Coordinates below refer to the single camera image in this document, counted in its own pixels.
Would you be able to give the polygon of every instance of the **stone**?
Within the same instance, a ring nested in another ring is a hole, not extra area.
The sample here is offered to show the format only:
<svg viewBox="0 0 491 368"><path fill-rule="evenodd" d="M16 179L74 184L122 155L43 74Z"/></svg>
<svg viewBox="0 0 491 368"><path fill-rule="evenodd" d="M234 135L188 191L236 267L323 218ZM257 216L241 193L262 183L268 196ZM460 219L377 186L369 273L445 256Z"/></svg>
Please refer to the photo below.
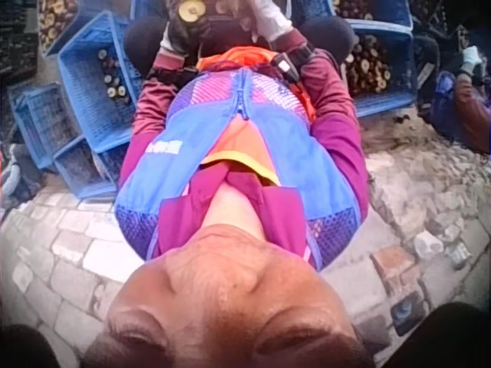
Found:
<svg viewBox="0 0 491 368"><path fill-rule="evenodd" d="M41 246L35 246L32 249L20 246L17 254L22 261L31 267L41 280L48 282L54 267L54 256L52 253Z"/></svg>
<svg viewBox="0 0 491 368"><path fill-rule="evenodd" d="M44 201L45 205L50 205L55 207L63 198L64 193L53 193L50 194Z"/></svg>
<svg viewBox="0 0 491 368"><path fill-rule="evenodd" d="M39 317L50 327L54 325L61 305L61 297L36 278L25 294L28 303L38 312Z"/></svg>
<svg viewBox="0 0 491 368"><path fill-rule="evenodd" d="M116 217L111 213L94 213L85 234L109 242L124 242L123 233L117 224Z"/></svg>
<svg viewBox="0 0 491 368"><path fill-rule="evenodd" d="M68 346L49 326L42 324L38 331L46 338L61 367L78 368L78 359L73 349Z"/></svg>
<svg viewBox="0 0 491 368"><path fill-rule="evenodd" d="M64 301L54 331L84 354L97 335L102 332L102 323Z"/></svg>
<svg viewBox="0 0 491 368"><path fill-rule="evenodd" d="M427 231L421 232L414 238L414 251L421 261L431 260L444 249L442 241Z"/></svg>
<svg viewBox="0 0 491 368"><path fill-rule="evenodd" d="M457 225L450 225L445 229L442 235L439 236L439 239L445 243L454 243L460 235L460 228Z"/></svg>
<svg viewBox="0 0 491 368"><path fill-rule="evenodd" d="M371 257L387 292L399 294L402 291L400 276L414 265L414 257L398 246L386 248Z"/></svg>
<svg viewBox="0 0 491 368"><path fill-rule="evenodd" d="M77 264L84 257L92 240L86 235L62 230L51 250L55 255Z"/></svg>
<svg viewBox="0 0 491 368"><path fill-rule="evenodd" d="M73 232L85 232L93 215L92 212L69 210L61 219L59 228Z"/></svg>
<svg viewBox="0 0 491 368"><path fill-rule="evenodd" d="M38 246L49 249L58 236L58 229L40 222L32 232L32 241Z"/></svg>
<svg viewBox="0 0 491 368"><path fill-rule="evenodd" d="M469 269L467 265L462 270L455 271L451 259L445 255L438 255L433 259L420 280L432 309L451 299Z"/></svg>
<svg viewBox="0 0 491 368"><path fill-rule="evenodd" d="M491 235L491 206L481 205L479 209L479 221L481 221L488 234Z"/></svg>
<svg viewBox="0 0 491 368"><path fill-rule="evenodd" d="M63 260L57 263L51 278L53 290L83 311L88 311L98 283L95 275Z"/></svg>
<svg viewBox="0 0 491 368"><path fill-rule="evenodd" d="M440 213L427 222L427 230L433 235L443 234L446 228L460 219L458 212Z"/></svg>
<svg viewBox="0 0 491 368"><path fill-rule="evenodd" d="M324 270L321 276L339 294L351 317L376 307L387 298L382 280L370 259L332 272Z"/></svg>
<svg viewBox="0 0 491 368"><path fill-rule="evenodd" d="M58 206L63 207L64 209L76 209L79 204L80 199L78 199L75 195L65 193L58 203Z"/></svg>
<svg viewBox="0 0 491 368"><path fill-rule="evenodd" d="M469 273L464 282L466 301L485 312L489 312L491 300L489 299L489 253L484 254L476 263L476 267Z"/></svg>
<svg viewBox="0 0 491 368"><path fill-rule="evenodd" d="M142 264L143 260L127 243L97 239L89 247L83 262L86 270L119 282L126 282Z"/></svg>
<svg viewBox="0 0 491 368"><path fill-rule="evenodd" d="M113 203L111 201L85 200L78 205L78 209L81 211L109 212L112 206Z"/></svg>
<svg viewBox="0 0 491 368"><path fill-rule="evenodd" d="M12 273L12 280L17 285L18 289L25 293L34 279L34 272L22 261L17 263Z"/></svg>
<svg viewBox="0 0 491 368"><path fill-rule="evenodd" d="M474 256L471 259L472 262L484 252L484 249L489 244L489 235L478 219L466 223L466 229L462 232L461 238Z"/></svg>
<svg viewBox="0 0 491 368"><path fill-rule="evenodd" d="M34 220L41 220L48 213L49 208L43 205L36 205L32 210L31 218Z"/></svg>
<svg viewBox="0 0 491 368"><path fill-rule="evenodd" d="M66 211L66 209L49 209L42 221L50 226L58 226Z"/></svg>
<svg viewBox="0 0 491 368"><path fill-rule="evenodd" d="M385 326L385 318L377 315L356 326L363 345L368 353L375 355L390 346L389 330Z"/></svg>
<svg viewBox="0 0 491 368"><path fill-rule="evenodd" d="M371 253L399 244L400 239L394 234L392 228L370 206L367 218L354 235L350 245L329 266L329 269L360 261Z"/></svg>
<svg viewBox="0 0 491 368"><path fill-rule="evenodd" d="M109 281L105 285L99 285L95 292L97 303L94 305L94 311L96 316L105 320L110 305L113 303L114 298L120 292L122 284L118 282Z"/></svg>

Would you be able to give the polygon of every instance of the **blue plastic crate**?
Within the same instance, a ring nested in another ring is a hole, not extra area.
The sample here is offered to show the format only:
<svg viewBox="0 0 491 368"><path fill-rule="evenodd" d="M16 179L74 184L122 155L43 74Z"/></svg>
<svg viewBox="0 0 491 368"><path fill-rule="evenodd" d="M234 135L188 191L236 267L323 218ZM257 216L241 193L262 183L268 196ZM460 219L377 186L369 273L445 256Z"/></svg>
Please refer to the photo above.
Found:
<svg viewBox="0 0 491 368"><path fill-rule="evenodd" d="M370 3L370 11L373 21L360 19L347 19L349 23L365 23L367 25L383 26L387 23L406 29L413 29L409 4L407 0L366 0ZM296 0L292 2L292 18L295 25L299 26L306 21L321 16L335 15L332 0Z"/></svg>
<svg viewBox="0 0 491 368"><path fill-rule="evenodd" d="M58 64L68 98L91 149L97 153L128 142L142 80L124 54L127 21L103 11L60 51ZM120 79L133 103L107 96L101 49L119 61Z"/></svg>
<svg viewBox="0 0 491 368"><path fill-rule="evenodd" d="M32 114L29 110L28 102L25 97L21 97L17 100L17 106L15 108L15 122L21 131L22 138L24 138L25 145L27 146L36 166L39 169L49 167L53 163L53 160L48 151L45 149L41 141L41 137L36 130L32 119Z"/></svg>
<svg viewBox="0 0 491 368"><path fill-rule="evenodd" d="M123 165L124 157L126 156L129 145L129 143L126 143L114 147L113 149L109 149L106 152L99 153L99 157L109 175L109 179L116 185L118 185L120 181L121 166Z"/></svg>
<svg viewBox="0 0 491 368"><path fill-rule="evenodd" d="M71 38L99 12L111 9L116 0L77 0L78 10L73 21L61 32L43 56L57 54Z"/></svg>
<svg viewBox="0 0 491 368"><path fill-rule="evenodd" d="M132 0L130 18L138 19L149 16L167 17L165 0Z"/></svg>
<svg viewBox="0 0 491 368"><path fill-rule="evenodd" d="M105 197L116 192L114 183L97 170L93 155L87 141L79 137L54 158L58 172L79 199Z"/></svg>
<svg viewBox="0 0 491 368"><path fill-rule="evenodd" d="M366 117L411 105L417 98L417 73L414 65L413 35L399 27L351 25L357 35L373 35L387 50L390 67L389 86L382 94L355 99L359 117Z"/></svg>
<svg viewBox="0 0 491 368"><path fill-rule="evenodd" d="M44 149L53 156L80 134L67 114L58 83L25 93L35 129Z"/></svg>

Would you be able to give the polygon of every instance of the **neck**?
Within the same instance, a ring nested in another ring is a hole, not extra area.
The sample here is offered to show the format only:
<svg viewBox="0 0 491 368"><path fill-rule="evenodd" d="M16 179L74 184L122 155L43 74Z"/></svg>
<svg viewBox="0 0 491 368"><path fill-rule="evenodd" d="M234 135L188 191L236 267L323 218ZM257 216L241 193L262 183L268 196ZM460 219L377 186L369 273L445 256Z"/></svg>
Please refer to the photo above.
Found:
<svg viewBox="0 0 491 368"><path fill-rule="evenodd" d="M237 189L223 183L206 213L201 228L232 225L259 240L266 240L264 229L250 201Z"/></svg>

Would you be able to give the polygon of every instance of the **ground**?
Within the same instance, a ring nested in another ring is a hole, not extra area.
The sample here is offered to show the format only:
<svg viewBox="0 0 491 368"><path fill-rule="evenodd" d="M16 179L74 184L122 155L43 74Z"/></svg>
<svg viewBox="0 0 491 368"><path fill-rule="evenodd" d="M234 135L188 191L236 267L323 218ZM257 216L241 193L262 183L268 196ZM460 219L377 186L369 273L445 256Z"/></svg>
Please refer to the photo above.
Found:
<svg viewBox="0 0 491 368"><path fill-rule="evenodd" d="M426 313L448 301L489 310L489 162L443 142L408 112L412 120L402 125L391 116L364 121L369 215L322 272L355 326L375 326L379 364L409 336L396 334L390 316L408 294L417 293ZM0 237L3 321L37 328L63 367L77 366L122 283L142 264L113 204L80 201L49 176L33 201L10 213ZM471 254L459 271L451 261L457 245Z"/></svg>

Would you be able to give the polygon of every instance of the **glove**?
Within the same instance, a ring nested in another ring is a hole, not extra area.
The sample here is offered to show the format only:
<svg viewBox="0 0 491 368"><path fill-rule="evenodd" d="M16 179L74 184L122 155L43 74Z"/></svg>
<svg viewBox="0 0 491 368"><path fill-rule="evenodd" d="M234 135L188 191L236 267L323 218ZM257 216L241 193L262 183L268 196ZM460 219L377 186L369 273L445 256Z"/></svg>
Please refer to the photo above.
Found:
<svg viewBox="0 0 491 368"><path fill-rule="evenodd" d="M273 0L249 0L254 12L258 33L268 42L274 42L289 33L293 27Z"/></svg>
<svg viewBox="0 0 491 368"><path fill-rule="evenodd" d="M476 46L472 46L471 48L466 48L462 51L463 55L463 63L469 64L474 69L477 65L481 64L483 60L479 56L479 52L477 51Z"/></svg>
<svg viewBox="0 0 491 368"><path fill-rule="evenodd" d="M206 16L200 17L195 22L186 22L179 15L181 2L168 0L169 21L163 33L160 47L182 56L188 56L195 52L201 42L209 33L210 25Z"/></svg>

